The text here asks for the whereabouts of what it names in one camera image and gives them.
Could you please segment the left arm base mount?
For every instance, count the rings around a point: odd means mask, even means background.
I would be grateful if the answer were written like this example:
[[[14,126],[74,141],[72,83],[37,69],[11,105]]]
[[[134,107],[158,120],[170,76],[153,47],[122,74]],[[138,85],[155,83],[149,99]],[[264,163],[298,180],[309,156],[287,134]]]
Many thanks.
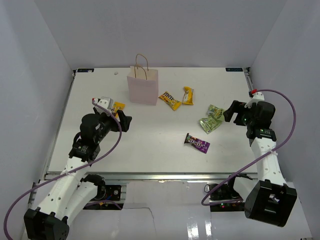
[[[106,184],[105,179],[96,174],[88,174],[85,178],[81,180],[82,182],[90,182],[97,186],[97,194],[92,198],[91,202],[97,202],[95,204],[85,206],[85,210],[121,210],[123,204],[121,203],[117,207],[113,203],[103,202],[104,200],[108,201],[119,201],[121,199],[121,185]]]

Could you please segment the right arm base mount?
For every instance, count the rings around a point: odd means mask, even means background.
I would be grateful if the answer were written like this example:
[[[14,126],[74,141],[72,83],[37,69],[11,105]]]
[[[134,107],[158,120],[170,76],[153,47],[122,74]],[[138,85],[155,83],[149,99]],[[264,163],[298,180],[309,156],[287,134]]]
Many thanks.
[[[226,173],[213,173],[208,174],[206,183],[203,187],[204,195],[213,190],[220,182],[227,179],[230,174]],[[227,180],[212,192],[209,197],[204,201],[205,203],[215,203],[210,205],[211,213],[231,213],[231,212],[244,212],[245,200],[240,196],[239,192],[234,189],[235,177]]]

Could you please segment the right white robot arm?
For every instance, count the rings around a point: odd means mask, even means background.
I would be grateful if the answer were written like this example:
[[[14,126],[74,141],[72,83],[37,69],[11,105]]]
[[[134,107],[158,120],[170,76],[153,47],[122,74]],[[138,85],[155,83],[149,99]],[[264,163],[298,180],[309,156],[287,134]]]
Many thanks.
[[[257,182],[244,173],[238,173],[228,180],[226,195],[244,200],[246,218],[284,227],[297,200],[297,191],[289,187],[280,170],[276,134],[270,129],[275,106],[258,100],[254,103],[233,101],[223,113],[226,122],[234,114],[234,123],[247,128],[246,136],[255,158],[261,157],[255,165]]]

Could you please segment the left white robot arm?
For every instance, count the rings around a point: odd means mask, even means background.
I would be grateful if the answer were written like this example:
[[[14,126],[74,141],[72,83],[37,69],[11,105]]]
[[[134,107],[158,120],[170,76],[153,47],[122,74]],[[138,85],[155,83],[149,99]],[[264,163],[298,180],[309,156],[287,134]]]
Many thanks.
[[[102,176],[88,174],[100,152],[100,142],[109,132],[127,132],[132,121],[118,110],[119,122],[105,112],[86,114],[80,131],[74,136],[71,151],[61,178],[57,179],[43,201],[24,214],[27,237],[30,240],[65,240],[70,225],[91,200],[106,194]]]

